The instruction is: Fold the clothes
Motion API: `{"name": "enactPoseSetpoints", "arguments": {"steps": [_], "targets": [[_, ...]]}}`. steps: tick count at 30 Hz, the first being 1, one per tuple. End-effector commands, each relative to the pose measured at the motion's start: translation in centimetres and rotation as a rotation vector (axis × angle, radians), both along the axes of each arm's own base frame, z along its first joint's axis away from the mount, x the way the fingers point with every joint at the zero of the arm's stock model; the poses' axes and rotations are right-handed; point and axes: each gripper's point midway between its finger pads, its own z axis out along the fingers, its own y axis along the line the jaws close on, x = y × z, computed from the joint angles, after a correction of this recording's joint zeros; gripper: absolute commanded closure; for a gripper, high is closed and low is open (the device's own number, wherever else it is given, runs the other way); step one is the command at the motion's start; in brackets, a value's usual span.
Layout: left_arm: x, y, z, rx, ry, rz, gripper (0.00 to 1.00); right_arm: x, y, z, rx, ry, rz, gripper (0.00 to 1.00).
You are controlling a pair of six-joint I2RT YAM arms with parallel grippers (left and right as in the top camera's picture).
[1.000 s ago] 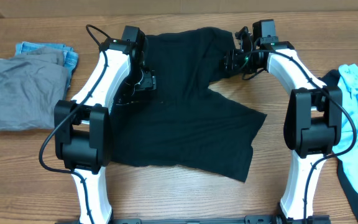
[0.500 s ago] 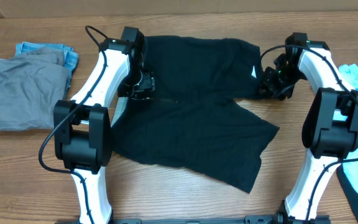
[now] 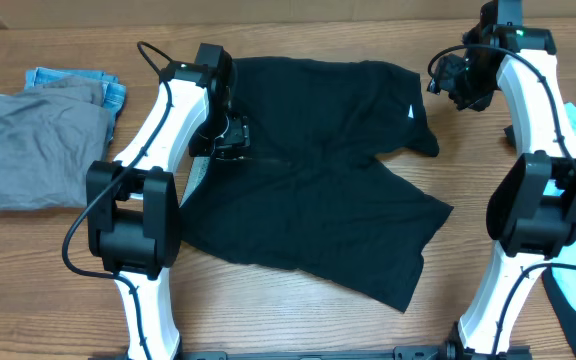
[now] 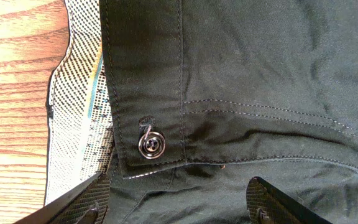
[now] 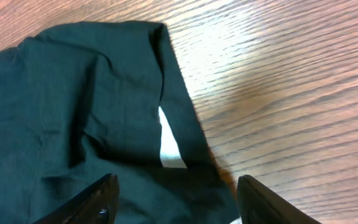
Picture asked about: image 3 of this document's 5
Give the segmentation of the black shorts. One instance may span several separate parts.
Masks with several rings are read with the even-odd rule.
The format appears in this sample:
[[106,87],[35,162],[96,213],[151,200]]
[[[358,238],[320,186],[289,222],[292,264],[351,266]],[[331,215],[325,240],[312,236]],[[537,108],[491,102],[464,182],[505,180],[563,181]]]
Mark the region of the black shorts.
[[301,270],[405,311],[449,204],[391,172],[434,157],[416,72],[380,61],[241,58],[239,157],[214,155],[181,208],[182,238],[231,263]]

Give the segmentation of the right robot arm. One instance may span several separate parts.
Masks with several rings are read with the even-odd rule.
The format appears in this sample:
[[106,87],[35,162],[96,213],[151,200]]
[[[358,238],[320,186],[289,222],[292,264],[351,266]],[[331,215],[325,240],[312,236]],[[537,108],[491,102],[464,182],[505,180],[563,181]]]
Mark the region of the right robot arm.
[[399,346],[395,358],[531,358],[510,344],[514,323],[538,277],[576,241],[576,135],[556,54],[549,30],[524,25],[521,2],[492,0],[461,44],[430,60],[429,92],[447,92],[460,110],[482,111],[503,93],[517,160],[487,205],[493,248],[474,300],[443,344]]

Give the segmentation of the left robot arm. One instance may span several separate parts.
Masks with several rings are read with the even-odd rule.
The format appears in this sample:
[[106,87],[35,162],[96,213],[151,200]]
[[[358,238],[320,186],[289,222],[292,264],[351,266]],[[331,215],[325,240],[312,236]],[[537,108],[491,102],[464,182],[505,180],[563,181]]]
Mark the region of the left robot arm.
[[203,43],[191,63],[155,70],[158,96],[129,145],[86,174],[88,246],[119,290],[127,359],[177,359],[182,352],[170,295],[181,245],[174,176],[185,155],[237,157],[250,145],[248,120],[233,111],[236,71],[219,45]]

